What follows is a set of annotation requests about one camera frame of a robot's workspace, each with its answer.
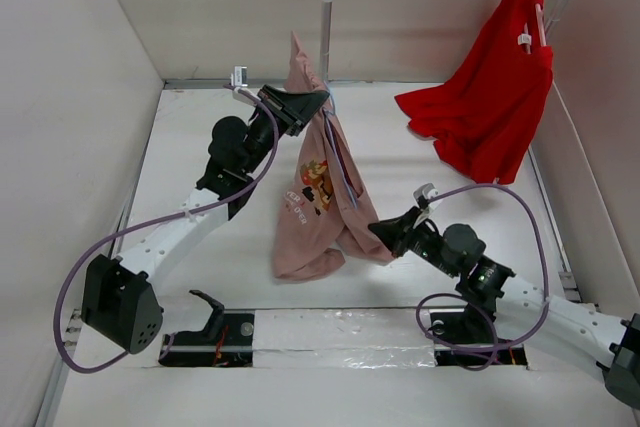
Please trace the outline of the pink printed t shirt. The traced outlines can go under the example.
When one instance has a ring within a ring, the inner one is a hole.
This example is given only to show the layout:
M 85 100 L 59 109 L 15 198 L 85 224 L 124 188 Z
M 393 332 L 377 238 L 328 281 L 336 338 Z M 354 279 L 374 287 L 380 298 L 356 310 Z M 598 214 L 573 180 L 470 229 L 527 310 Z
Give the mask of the pink printed t shirt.
M 326 135 L 323 108 L 306 128 L 295 174 L 283 194 L 272 249 L 272 273 L 284 281 L 326 277 L 348 256 L 386 265 L 389 250 L 369 231 L 379 221 L 337 114 L 331 118 L 351 185 L 354 208 Z

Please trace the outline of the lavender wire hanger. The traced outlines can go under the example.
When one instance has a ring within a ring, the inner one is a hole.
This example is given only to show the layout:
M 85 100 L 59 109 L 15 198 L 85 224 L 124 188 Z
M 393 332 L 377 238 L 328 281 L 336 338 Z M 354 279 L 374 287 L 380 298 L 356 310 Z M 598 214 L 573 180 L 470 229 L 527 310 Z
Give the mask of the lavender wire hanger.
M 327 135 L 327 138 L 329 140 L 329 144 L 331 146 L 331 150 L 332 150 L 332 152 L 333 152 L 333 154 L 334 154 L 334 156 L 335 156 L 335 158 L 336 158 L 336 160 L 338 162 L 341 178 L 342 178 L 344 187 L 346 189 L 346 192 L 348 194 L 348 198 L 349 198 L 352 206 L 354 208 L 357 208 L 355 190 L 354 190 L 354 188 L 351 185 L 351 182 L 349 180 L 349 176 L 347 174 L 345 163 L 344 163 L 344 160 L 342 158 L 341 151 L 339 149 L 338 136 L 337 136 L 336 131 L 334 129 L 334 125 L 333 125 L 333 123 L 331 121 L 331 118 L 336 115 L 335 98 L 334 98 L 334 95 L 333 95 L 333 91 L 331 90 L 331 87 L 329 86 L 329 83 L 324 81 L 323 82 L 323 86 L 325 87 L 326 91 L 329 94 L 329 106 L 323 108 L 326 135 Z

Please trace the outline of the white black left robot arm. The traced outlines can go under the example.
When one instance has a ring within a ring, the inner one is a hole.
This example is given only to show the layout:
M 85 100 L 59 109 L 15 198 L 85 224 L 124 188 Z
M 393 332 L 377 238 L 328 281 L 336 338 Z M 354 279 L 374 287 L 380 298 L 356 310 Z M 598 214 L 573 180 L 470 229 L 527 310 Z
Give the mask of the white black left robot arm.
M 158 335 L 163 310 L 156 291 L 168 273 L 248 202 L 282 136 L 297 136 L 329 99 L 326 91 L 288 93 L 265 85 L 257 93 L 235 87 L 254 109 L 247 120 L 226 116 L 213 126 L 209 159 L 179 215 L 164 220 L 143 240 L 110 259 L 95 257 L 85 277 L 81 318 L 128 354 L 146 349 Z

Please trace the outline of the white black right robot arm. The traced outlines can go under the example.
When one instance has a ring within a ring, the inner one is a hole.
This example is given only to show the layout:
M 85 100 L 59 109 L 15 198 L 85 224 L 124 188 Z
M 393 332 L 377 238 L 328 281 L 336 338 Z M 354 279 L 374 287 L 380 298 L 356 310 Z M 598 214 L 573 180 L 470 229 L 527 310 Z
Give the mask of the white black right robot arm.
M 369 229 L 395 256 L 412 252 L 457 279 L 457 293 L 474 306 L 461 318 L 470 338 L 484 340 L 496 331 L 503 340 L 530 343 L 601 379 L 614 398 L 638 408 L 637 315 L 620 318 L 546 294 L 487 257 L 470 226 L 456 223 L 438 232 L 416 207 Z

